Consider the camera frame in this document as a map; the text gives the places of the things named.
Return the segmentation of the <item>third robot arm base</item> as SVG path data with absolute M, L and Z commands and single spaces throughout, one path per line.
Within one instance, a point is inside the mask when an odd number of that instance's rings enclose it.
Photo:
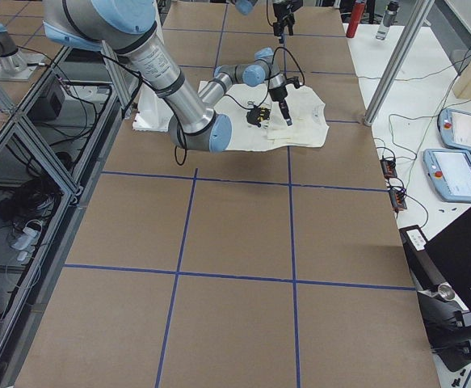
M 46 65 L 44 54 L 22 51 L 0 23 L 0 81 L 26 82 L 36 69 Z

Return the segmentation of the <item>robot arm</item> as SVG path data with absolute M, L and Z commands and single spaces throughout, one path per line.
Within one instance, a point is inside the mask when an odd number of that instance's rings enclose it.
M 255 7 L 256 1 L 235 0 L 229 1 L 242 14 L 248 15 Z M 271 23 L 268 14 L 268 5 L 266 5 L 267 21 L 273 28 L 273 35 L 276 36 L 280 44 L 285 41 L 285 32 L 290 36 L 294 35 L 294 25 L 296 23 L 295 12 L 303 7 L 302 0 L 275 0 L 272 1 L 272 10 L 275 21 Z
M 286 124 L 291 124 L 286 98 L 288 79 L 263 48 L 250 64 L 222 65 L 201 91 L 195 91 L 157 35 L 156 9 L 151 1 L 46 1 L 44 30 L 58 44 L 98 52 L 107 43 L 127 57 L 158 98 L 170 107 L 168 133 L 184 150 L 222 152 L 232 137 L 232 123 L 215 104 L 231 86 L 267 83 Z

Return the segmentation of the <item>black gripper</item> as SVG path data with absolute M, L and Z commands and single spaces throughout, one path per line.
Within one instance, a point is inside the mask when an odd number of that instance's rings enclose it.
M 272 24 L 275 35 L 280 43 L 284 42 L 284 29 L 288 28 L 288 34 L 294 35 L 293 26 L 295 24 L 294 13 L 302 7 L 302 0 L 273 0 L 272 8 L 276 21 Z
M 286 98 L 288 96 L 287 87 L 278 86 L 270 89 L 270 96 L 273 102 L 277 102 L 279 104 L 280 113 L 284 118 L 287 126 L 292 126 L 292 118 L 290 116 L 289 108 L 286 102 Z

